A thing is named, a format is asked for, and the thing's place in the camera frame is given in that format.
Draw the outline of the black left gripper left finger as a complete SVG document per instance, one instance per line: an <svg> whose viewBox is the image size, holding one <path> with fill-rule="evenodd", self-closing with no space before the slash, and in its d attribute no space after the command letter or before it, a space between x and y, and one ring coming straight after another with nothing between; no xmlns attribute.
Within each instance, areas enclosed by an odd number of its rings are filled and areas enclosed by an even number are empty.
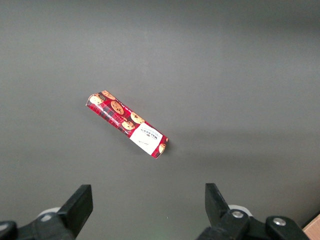
<svg viewBox="0 0 320 240"><path fill-rule="evenodd" d="M60 207L43 211L34 221L36 240L74 240L93 211L92 186L81 185Z"/></svg>

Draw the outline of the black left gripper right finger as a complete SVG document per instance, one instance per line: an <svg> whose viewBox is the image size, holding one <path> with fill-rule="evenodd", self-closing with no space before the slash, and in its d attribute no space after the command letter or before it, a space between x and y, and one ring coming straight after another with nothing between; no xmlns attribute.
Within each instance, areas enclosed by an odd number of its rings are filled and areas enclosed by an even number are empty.
<svg viewBox="0 0 320 240"><path fill-rule="evenodd" d="M210 222L200 240L241 240L247 233L250 217L240 209L230 209L214 183L205 185L205 211Z"/></svg>

